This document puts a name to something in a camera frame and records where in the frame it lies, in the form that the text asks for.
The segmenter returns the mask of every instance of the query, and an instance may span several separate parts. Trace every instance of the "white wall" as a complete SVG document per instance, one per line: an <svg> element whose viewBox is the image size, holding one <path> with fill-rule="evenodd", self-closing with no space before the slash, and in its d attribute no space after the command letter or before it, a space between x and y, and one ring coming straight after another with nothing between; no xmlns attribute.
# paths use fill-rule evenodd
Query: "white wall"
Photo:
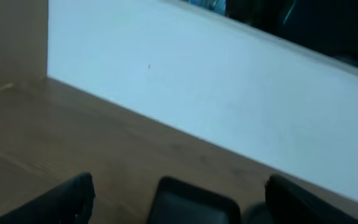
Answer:
<svg viewBox="0 0 358 224"><path fill-rule="evenodd" d="M358 200L358 69L182 3L49 4L51 77Z"/></svg>

